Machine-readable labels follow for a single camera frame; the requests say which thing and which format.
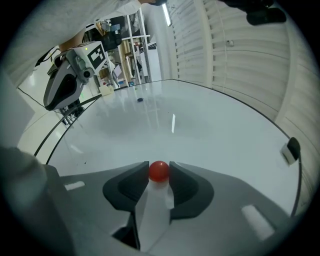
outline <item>cable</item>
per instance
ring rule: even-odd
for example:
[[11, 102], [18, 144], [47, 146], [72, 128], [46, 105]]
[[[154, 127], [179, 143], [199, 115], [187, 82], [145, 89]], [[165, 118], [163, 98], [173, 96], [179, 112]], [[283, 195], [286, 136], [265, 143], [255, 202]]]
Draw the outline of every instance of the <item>cable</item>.
[[34, 121], [31, 125], [29, 125], [29, 127], [27, 129], [25, 129], [23, 131], [23, 133], [25, 133], [31, 126], [33, 126], [36, 122], [38, 122], [41, 118], [43, 118], [46, 114], [48, 114], [49, 112], [43, 114], [42, 116], [40, 116], [36, 121]]
[[60, 51], [60, 49], [59, 49], [59, 48], [55, 49], [55, 50], [53, 51], [53, 53], [51, 53], [48, 58], [46, 58], [46, 59], [44, 59], [44, 60], [41, 60], [41, 61], [38, 61], [38, 63], [46, 62], [47, 60], [49, 60], [49, 59], [52, 57], [52, 55], [54, 55], [54, 53], [55, 53], [56, 51]]
[[21, 90], [19, 87], [18, 87], [18, 89], [22, 92], [22, 93], [24, 93], [25, 95], [27, 95], [27, 96], [29, 96], [31, 99], [33, 99], [36, 103], [38, 103], [41, 107], [43, 107], [43, 108], [46, 108], [44, 105], [42, 105], [41, 103], [39, 103], [38, 101], [36, 101], [34, 98], [32, 98], [28, 93], [26, 93], [26, 92], [24, 92], [23, 90]]

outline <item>small dark object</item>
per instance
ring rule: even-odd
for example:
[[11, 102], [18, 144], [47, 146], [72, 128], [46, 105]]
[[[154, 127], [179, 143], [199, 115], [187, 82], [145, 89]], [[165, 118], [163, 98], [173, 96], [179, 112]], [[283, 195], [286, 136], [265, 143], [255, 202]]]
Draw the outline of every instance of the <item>small dark object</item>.
[[141, 64], [139, 63], [139, 61], [136, 61], [136, 65], [138, 66], [138, 72], [140, 73], [141, 70], [142, 70], [142, 66], [141, 66]]
[[279, 8], [270, 8], [248, 13], [246, 20], [251, 25], [257, 26], [270, 23], [284, 23], [287, 18], [285, 13]]
[[116, 34], [115, 31], [111, 31], [105, 34], [99, 41], [102, 42], [103, 49], [105, 52], [117, 48], [122, 43], [121, 34]]
[[283, 146], [281, 152], [289, 165], [292, 165], [300, 157], [300, 144], [295, 137], [291, 137], [289, 142]]

